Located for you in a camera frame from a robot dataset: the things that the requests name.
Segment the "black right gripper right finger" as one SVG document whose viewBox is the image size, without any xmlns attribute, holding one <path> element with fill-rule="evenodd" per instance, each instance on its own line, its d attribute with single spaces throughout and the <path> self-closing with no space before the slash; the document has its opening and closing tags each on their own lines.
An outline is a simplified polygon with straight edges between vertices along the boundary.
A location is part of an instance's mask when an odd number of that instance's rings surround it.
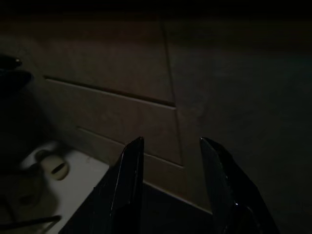
<svg viewBox="0 0 312 234">
<path fill-rule="evenodd" d="M 219 143 L 200 138 L 207 194 L 217 234 L 280 234 L 258 188 Z"/>
</svg>

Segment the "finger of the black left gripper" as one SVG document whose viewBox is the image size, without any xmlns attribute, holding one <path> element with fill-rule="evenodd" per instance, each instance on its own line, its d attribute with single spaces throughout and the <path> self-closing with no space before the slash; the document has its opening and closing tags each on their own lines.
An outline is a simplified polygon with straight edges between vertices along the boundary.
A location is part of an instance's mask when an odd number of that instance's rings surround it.
<svg viewBox="0 0 312 234">
<path fill-rule="evenodd" d="M 18 68 L 22 65 L 19 58 L 0 55 L 0 68 Z"/>
<path fill-rule="evenodd" d="M 2 71 L 0 72 L 0 85 L 26 85 L 32 79 L 32 74 L 23 71 Z"/>
</svg>

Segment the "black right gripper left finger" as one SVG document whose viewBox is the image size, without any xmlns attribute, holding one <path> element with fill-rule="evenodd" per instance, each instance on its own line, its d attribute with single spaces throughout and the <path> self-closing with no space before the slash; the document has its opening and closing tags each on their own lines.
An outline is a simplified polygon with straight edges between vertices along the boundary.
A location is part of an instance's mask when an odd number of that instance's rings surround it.
<svg viewBox="0 0 312 234">
<path fill-rule="evenodd" d="M 123 149 L 115 166 L 96 187 L 92 234 L 139 234 L 144 138 Z"/>
</svg>

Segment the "grey drawer front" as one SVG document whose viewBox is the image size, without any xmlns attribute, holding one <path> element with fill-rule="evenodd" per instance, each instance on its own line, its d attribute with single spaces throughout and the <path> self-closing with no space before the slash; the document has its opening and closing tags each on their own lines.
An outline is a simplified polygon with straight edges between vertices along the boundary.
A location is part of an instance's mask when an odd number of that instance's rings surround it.
<svg viewBox="0 0 312 234">
<path fill-rule="evenodd" d="M 46 21 L 21 27 L 41 72 L 165 103 L 174 101 L 164 41 L 155 21 Z"/>
<path fill-rule="evenodd" d="M 84 151 L 109 165 L 117 162 L 125 144 L 109 139 L 82 127 L 77 131 L 85 137 Z M 176 196 L 187 198 L 187 185 L 183 166 L 151 154 L 144 154 L 144 181 Z"/>
<path fill-rule="evenodd" d="M 80 128 L 120 143 L 142 136 L 148 154 L 182 164 L 175 107 L 56 78 L 46 81 L 58 107 Z"/>
</svg>

